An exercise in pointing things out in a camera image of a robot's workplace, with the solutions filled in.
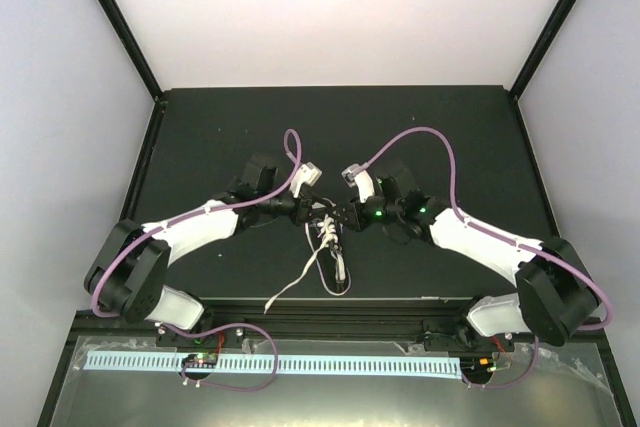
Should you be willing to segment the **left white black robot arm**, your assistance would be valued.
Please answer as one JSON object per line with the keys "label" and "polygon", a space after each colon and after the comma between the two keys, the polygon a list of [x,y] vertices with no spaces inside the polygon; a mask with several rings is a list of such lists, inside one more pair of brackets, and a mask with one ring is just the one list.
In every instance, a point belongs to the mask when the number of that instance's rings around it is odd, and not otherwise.
{"label": "left white black robot arm", "polygon": [[255,156],[230,189],[204,205],[173,219],[138,224],[125,219],[112,229],[85,279],[96,314],[127,323],[169,324],[193,346],[207,344],[215,323],[196,297],[166,284],[168,267],[186,255],[231,238],[257,223],[262,215],[310,218],[311,201],[302,197],[322,171],[313,163],[299,165],[276,196],[278,167]]}

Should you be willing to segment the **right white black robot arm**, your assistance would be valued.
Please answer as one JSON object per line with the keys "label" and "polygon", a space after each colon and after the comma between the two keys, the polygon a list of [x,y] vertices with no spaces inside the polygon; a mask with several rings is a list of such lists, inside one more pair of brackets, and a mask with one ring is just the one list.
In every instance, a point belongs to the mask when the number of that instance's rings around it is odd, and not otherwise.
{"label": "right white black robot arm", "polygon": [[460,254],[514,286],[512,294],[478,299],[457,321],[456,341],[467,350],[515,333],[562,346],[601,304],[576,250],[562,238],[523,238],[482,222],[425,195],[405,168],[374,179],[353,164],[342,177],[357,191],[338,210],[344,226],[362,231],[374,223],[395,225],[409,239]]}

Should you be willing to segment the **white shoelace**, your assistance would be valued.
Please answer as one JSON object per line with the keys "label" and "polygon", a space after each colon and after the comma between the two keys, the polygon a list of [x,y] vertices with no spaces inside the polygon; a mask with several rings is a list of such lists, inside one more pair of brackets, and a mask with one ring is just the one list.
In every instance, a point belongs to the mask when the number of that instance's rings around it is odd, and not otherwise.
{"label": "white shoelace", "polygon": [[311,267],[313,265],[316,266],[315,260],[317,256],[320,256],[320,254],[325,251],[325,247],[328,245],[328,241],[329,239],[326,238],[319,247],[317,247],[314,251],[311,250],[311,255],[309,257],[309,259],[307,260],[307,262],[305,263],[301,273],[299,274],[299,276],[297,278],[295,278],[293,281],[289,282],[288,284],[286,284],[282,289],[280,289],[276,294],[274,294],[272,297],[270,297],[267,302],[264,305],[263,308],[263,313],[266,314],[270,308],[273,306],[273,304],[286,292],[288,292],[291,288],[293,288],[294,286],[298,285],[302,280],[305,279],[305,277],[307,276],[308,272],[311,270]]}

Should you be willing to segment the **black white sneaker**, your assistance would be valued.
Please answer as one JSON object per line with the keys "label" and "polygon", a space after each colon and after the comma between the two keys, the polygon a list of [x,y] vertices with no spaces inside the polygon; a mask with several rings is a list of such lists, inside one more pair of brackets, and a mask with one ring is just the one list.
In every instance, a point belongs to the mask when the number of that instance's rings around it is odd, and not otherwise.
{"label": "black white sneaker", "polygon": [[325,250],[333,265],[333,287],[330,287],[326,281],[320,256],[316,257],[315,263],[324,290],[334,297],[345,296],[352,286],[352,279],[345,263],[341,244],[341,234],[343,233],[342,224],[330,214],[325,214],[321,219],[312,220],[310,223],[307,223],[304,226],[304,231],[307,243],[312,251],[319,247],[326,238],[329,239]]}

